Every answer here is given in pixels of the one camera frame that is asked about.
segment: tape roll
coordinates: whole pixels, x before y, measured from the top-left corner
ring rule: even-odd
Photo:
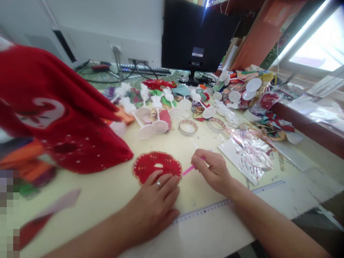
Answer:
[[[210,130],[216,133],[222,133],[226,129],[225,123],[218,118],[211,118],[207,123]]]
[[[181,120],[179,123],[179,131],[185,136],[193,136],[198,130],[198,126],[191,120]]]

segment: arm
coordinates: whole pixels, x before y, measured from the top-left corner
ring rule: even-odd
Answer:
[[[81,234],[44,258],[117,257],[125,250],[156,237],[180,214],[172,208],[179,187],[178,177],[153,172],[133,199],[119,212]]]
[[[239,215],[271,257],[330,257],[293,222],[232,178],[222,155],[198,149],[191,163],[215,191],[233,202]]]

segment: right hand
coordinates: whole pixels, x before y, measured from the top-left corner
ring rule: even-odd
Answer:
[[[191,164],[195,165],[211,188],[230,199],[233,178],[230,176],[225,159],[221,154],[197,149],[191,158]]]

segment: candy wrapper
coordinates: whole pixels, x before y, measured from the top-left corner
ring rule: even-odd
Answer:
[[[164,80],[145,80],[142,83],[151,90],[163,90],[167,87],[170,87],[172,89],[177,87],[177,84],[173,81],[167,82]]]
[[[267,155],[271,147],[250,131],[231,132],[230,139],[218,148],[255,186],[266,171],[273,169]]]

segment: red costume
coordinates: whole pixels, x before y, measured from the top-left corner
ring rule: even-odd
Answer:
[[[56,163],[80,174],[133,157],[102,121],[118,109],[54,55],[15,45],[0,52],[0,127],[34,136]]]

